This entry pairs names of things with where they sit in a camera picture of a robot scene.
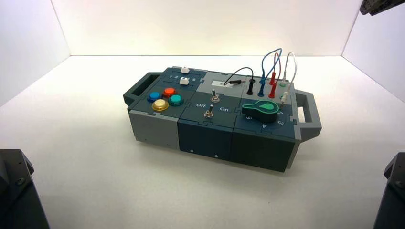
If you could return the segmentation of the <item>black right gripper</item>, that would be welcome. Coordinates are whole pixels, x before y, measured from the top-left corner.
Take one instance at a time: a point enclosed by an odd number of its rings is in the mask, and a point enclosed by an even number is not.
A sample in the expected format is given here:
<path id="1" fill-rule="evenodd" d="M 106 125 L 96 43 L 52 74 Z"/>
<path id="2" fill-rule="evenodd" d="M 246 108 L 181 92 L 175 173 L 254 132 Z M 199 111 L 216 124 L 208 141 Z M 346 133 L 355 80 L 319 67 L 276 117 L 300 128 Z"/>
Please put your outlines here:
<path id="1" fill-rule="evenodd" d="M 363 0 L 360 6 L 360 13 L 362 15 L 376 15 L 404 2 L 405 0 Z"/>

